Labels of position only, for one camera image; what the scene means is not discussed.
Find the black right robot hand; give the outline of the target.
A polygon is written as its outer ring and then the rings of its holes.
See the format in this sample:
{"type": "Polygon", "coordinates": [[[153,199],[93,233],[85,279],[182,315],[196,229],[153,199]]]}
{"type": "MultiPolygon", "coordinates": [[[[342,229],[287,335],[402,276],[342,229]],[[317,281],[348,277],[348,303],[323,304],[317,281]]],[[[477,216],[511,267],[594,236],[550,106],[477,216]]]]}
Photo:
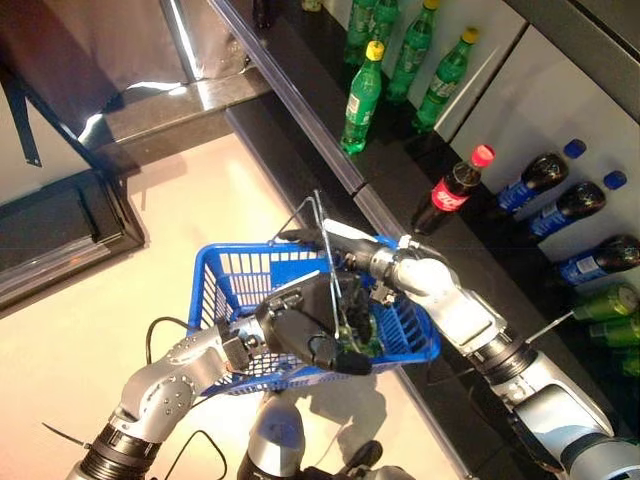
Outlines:
{"type": "Polygon", "coordinates": [[[277,239],[326,250],[332,258],[344,259],[348,268],[382,278],[395,262],[395,252],[362,230],[332,219],[314,228],[279,232],[277,239]]]}

